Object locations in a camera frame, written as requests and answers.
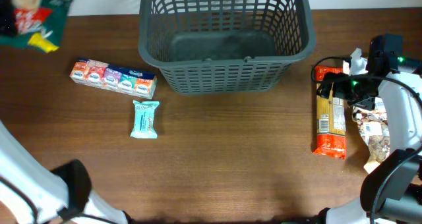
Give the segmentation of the colourful tissue multipack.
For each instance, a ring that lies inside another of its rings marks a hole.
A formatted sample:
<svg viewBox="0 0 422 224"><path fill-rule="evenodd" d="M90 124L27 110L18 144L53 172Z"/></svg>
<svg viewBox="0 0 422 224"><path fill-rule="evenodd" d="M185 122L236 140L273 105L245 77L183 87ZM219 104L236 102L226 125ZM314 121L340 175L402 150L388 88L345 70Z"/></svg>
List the colourful tissue multipack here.
<svg viewBox="0 0 422 224"><path fill-rule="evenodd" d="M93 59L78 59L69 76L77 84L145 99L153 98L157 84L153 73Z"/></svg>

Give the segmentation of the green coffee bag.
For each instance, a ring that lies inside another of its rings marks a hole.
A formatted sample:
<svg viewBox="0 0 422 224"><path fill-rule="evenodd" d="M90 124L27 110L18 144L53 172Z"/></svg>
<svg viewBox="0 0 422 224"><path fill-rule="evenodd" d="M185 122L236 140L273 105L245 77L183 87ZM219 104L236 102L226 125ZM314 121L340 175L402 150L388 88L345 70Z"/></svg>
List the green coffee bag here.
<svg viewBox="0 0 422 224"><path fill-rule="evenodd" d="M1 45L57 51L74 0L1 0Z"/></svg>

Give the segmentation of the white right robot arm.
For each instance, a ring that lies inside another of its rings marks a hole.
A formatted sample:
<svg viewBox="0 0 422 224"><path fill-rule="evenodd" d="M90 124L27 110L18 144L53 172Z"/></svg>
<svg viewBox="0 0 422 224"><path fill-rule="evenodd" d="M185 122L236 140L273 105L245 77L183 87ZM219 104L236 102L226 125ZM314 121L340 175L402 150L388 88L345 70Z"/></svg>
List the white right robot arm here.
<svg viewBox="0 0 422 224"><path fill-rule="evenodd" d="M338 208L326 208L316 223L421 222L421 60L403 54L403 37L383 34L370 42L365 72L330 72L319 80L317 94L364 109L380 98L386 109L390 155L363 181L360 196Z"/></svg>

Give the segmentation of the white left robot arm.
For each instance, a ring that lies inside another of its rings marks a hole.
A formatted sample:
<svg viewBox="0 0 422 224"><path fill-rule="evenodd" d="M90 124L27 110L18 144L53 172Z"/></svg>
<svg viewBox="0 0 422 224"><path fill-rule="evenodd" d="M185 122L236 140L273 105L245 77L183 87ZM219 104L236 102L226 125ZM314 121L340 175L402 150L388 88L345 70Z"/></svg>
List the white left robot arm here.
<svg viewBox="0 0 422 224"><path fill-rule="evenodd" d="M85 166L74 159L48 170L1 125L1 203L18 223L133 223L92 189Z"/></svg>

